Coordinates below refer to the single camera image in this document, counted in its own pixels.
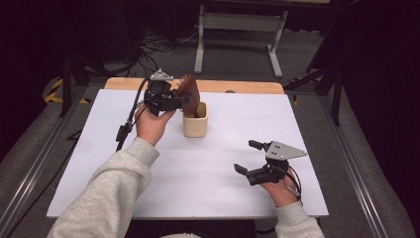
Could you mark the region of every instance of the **black cable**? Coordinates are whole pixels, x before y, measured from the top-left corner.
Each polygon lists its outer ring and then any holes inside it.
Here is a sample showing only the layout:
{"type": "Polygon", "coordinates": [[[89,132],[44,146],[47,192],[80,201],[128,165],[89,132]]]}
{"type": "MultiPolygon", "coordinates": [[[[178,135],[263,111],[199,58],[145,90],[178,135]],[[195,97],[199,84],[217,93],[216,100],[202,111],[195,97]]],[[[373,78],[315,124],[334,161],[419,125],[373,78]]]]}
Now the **black cable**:
{"type": "Polygon", "coordinates": [[[124,142],[127,139],[127,136],[129,135],[129,133],[133,129],[132,120],[133,120],[133,117],[134,117],[134,113],[135,113],[135,111],[137,109],[137,104],[138,104],[138,101],[139,101],[139,97],[140,97],[140,94],[142,92],[143,86],[149,80],[150,79],[147,78],[147,77],[145,77],[145,79],[143,79],[143,81],[140,84],[139,89],[137,91],[136,99],[134,100],[134,104],[133,104],[133,107],[132,107],[132,109],[130,111],[129,118],[127,119],[127,122],[126,122],[126,124],[124,124],[124,126],[120,126],[120,129],[119,129],[118,135],[117,135],[118,145],[117,145],[117,150],[116,151],[119,151],[119,150],[121,150],[123,148],[123,145],[124,145],[124,142]]]}
{"type": "Polygon", "coordinates": [[[41,191],[40,194],[38,194],[38,196],[35,198],[35,200],[29,205],[29,207],[26,209],[26,211],[22,214],[22,216],[15,222],[15,224],[13,225],[12,229],[7,233],[6,237],[10,238],[10,236],[13,234],[13,232],[16,230],[16,228],[18,228],[18,226],[22,223],[22,221],[25,219],[25,217],[28,215],[28,213],[32,210],[32,208],[34,208],[35,204],[37,204],[37,202],[40,200],[41,196],[44,195],[44,193],[47,191],[47,189],[50,187],[50,185],[53,183],[53,181],[55,180],[55,178],[58,176],[59,172],[62,170],[62,168],[64,167],[65,163],[68,161],[68,159],[71,156],[71,153],[73,152],[74,148],[77,145],[78,139],[79,138],[74,138],[74,136],[76,136],[77,134],[80,134],[81,130],[77,131],[76,133],[70,135],[69,137],[67,137],[66,140],[72,140],[74,141],[73,145],[70,148],[70,151],[67,153],[67,155],[65,156],[65,159],[61,162],[61,164],[58,167],[58,170],[54,173],[54,175],[52,176],[52,178],[50,179],[49,183],[47,183],[47,185],[44,187],[44,189],[41,191]]]}
{"type": "Polygon", "coordinates": [[[298,195],[297,195],[297,197],[298,197],[298,199],[300,200],[300,194],[301,194],[301,192],[302,192],[302,189],[301,189],[301,187],[300,187],[300,179],[299,179],[299,176],[297,175],[297,173],[296,173],[296,171],[291,167],[291,166],[289,166],[292,170],[293,170],[293,172],[296,174],[296,177],[298,178],[298,180],[299,180],[299,183],[296,181],[296,179],[292,176],[292,175],[290,175],[288,172],[286,172],[286,171],[284,171],[282,168],[280,168],[280,167],[277,167],[277,166],[271,166],[271,168],[272,169],[274,169],[274,170],[277,170],[277,171],[280,171],[280,172],[282,172],[282,173],[284,173],[288,178],[290,178],[290,180],[294,183],[294,185],[296,186],[296,189],[297,189],[297,192],[298,192],[298,195]]]}

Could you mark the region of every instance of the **metal rail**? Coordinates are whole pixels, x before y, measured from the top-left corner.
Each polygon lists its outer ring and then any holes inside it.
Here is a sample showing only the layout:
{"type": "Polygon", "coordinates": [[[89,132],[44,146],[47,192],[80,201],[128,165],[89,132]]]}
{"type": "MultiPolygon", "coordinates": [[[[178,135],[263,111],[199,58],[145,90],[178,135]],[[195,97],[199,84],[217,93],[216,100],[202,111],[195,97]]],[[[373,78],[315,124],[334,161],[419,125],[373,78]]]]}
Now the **metal rail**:
{"type": "Polygon", "coordinates": [[[87,87],[85,86],[77,86],[77,88],[74,90],[74,96],[70,108],[63,117],[58,118],[57,122],[55,123],[52,129],[52,133],[49,135],[46,143],[39,152],[37,158],[34,160],[34,163],[32,164],[25,178],[22,179],[21,183],[19,184],[15,195],[13,196],[6,210],[3,212],[3,215],[0,218],[1,238],[7,237],[15,221],[17,220],[19,213],[21,212],[23,206],[25,205],[25,202],[27,201],[33,188],[37,184],[41,173],[43,172],[47,162],[50,159],[58,137],[60,136],[68,119],[73,113],[74,108],[77,106],[78,102],[82,98],[86,88],[87,87]]]}
{"type": "Polygon", "coordinates": [[[350,180],[352,181],[356,195],[358,196],[359,202],[361,203],[362,209],[364,210],[367,218],[368,225],[374,237],[388,237],[386,230],[380,220],[379,215],[376,212],[373,201],[371,199],[368,188],[359,172],[359,169],[355,163],[352,153],[349,149],[346,139],[340,127],[337,127],[333,117],[331,115],[331,105],[328,102],[326,96],[318,96],[321,108],[326,115],[326,118],[331,126],[336,141],[340,147],[340,151],[343,157],[343,162],[347,173],[349,174],[350,180]]]}

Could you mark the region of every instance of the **wrist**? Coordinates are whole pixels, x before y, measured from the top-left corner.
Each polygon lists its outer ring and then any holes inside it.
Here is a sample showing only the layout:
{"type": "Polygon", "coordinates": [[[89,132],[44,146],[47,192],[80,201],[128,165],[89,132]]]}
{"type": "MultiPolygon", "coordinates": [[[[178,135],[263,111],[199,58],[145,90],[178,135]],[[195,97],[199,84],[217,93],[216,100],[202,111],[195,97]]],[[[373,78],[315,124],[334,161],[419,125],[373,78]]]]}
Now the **wrist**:
{"type": "Polygon", "coordinates": [[[297,201],[297,196],[288,189],[279,189],[269,192],[275,206],[282,207],[297,201]]]}

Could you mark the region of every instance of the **white stand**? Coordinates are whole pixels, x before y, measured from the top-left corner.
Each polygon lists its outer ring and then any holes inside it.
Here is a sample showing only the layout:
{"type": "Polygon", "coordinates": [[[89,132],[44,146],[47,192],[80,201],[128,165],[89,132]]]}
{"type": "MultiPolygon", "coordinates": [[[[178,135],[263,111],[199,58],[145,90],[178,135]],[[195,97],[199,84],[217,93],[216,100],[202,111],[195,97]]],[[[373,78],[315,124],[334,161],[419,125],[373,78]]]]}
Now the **white stand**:
{"type": "Polygon", "coordinates": [[[267,46],[269,59],[275,77],[282,77],[281,69],[275,51],[283,32],[284,24],[287,18],[287,11],[283,11],[281,16],[256,16],[224,13],[205,13],[204,6],[200,6],[200,15],[198,21],[198,47],[195,57],[194,72],[199,74],[203,68],[204,58],[204,29],[224,29],[224,30],[243,30],[274,32],[271,45],[267,46]]]}

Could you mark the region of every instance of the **hand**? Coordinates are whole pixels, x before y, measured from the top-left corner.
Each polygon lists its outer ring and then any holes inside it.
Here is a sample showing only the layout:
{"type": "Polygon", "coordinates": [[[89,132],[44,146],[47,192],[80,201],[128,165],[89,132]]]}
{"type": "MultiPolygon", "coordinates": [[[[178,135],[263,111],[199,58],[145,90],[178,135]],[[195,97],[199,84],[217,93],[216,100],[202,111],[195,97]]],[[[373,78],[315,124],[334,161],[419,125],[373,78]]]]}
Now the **hand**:
{"type": "Polygon", "coordinates": [[[159,117],[156,117],[145,104],[142,104],[135,114],[135,118],[139,117],[136,122],[137,137],[155,146],[163,136],[164,127],[173,114],[175,114],[175,111],[165,111],[159,117]]]}
{"type": "MultiPolygon", "coordinates": [[[[293,176],[291,169],[287,171],[290,175],[293,176]]],[[[297,201],[296,195],[287,188],[290,186],[296,189],[293,181],[289,177],[285,177],[284,179],[280,180],[278,183],[274,182],[265,182],[262,183],[261,186],[268,191],[269,195],[271,196],[272,201],[274,202],[275,206],[282,207],[288,204],[291,204],[297,201]]]]}

